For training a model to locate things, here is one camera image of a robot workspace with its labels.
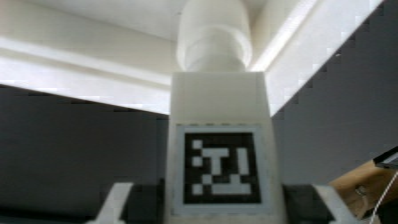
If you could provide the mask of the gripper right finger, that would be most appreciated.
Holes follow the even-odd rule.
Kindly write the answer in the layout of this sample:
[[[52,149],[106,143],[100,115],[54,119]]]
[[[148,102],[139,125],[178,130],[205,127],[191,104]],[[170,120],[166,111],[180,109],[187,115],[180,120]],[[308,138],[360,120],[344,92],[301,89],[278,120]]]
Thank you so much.
[[[356,218],[351,212],[337,189],[328,185],[315,185],[315,190],[333,214],[329,224],[363,224],[363,221]]]

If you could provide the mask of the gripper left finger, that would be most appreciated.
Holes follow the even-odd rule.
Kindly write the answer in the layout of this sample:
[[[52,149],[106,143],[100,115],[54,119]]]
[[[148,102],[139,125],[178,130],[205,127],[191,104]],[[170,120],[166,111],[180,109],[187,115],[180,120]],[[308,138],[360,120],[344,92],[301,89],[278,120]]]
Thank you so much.
[[[132,188],[132,182],[120,182],[113,185],[98,216],[86,224],[127,224],[122,215]]]

